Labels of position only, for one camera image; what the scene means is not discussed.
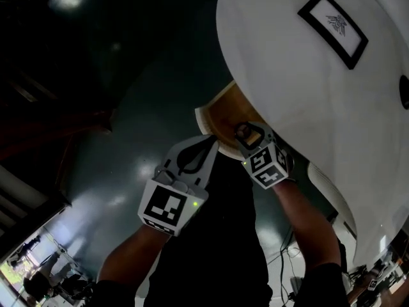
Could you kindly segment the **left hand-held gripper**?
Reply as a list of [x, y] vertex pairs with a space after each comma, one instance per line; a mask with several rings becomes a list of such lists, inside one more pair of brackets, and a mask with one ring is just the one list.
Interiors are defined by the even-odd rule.
[[178, 236], [207, 201], [219, 150], [215, 135], [188, 138], [170, 148], [144, 188], [138, 216], [168, 235]]

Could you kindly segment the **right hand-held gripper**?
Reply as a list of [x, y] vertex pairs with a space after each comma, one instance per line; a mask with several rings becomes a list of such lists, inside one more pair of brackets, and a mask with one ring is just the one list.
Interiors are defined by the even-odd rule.
[[279, 145], [267, 124], [241, 122], [234, 132], [244, 157], [242, 165], [258, 185], [269, 189], [289, 178], [294, 167], [293, 157]]

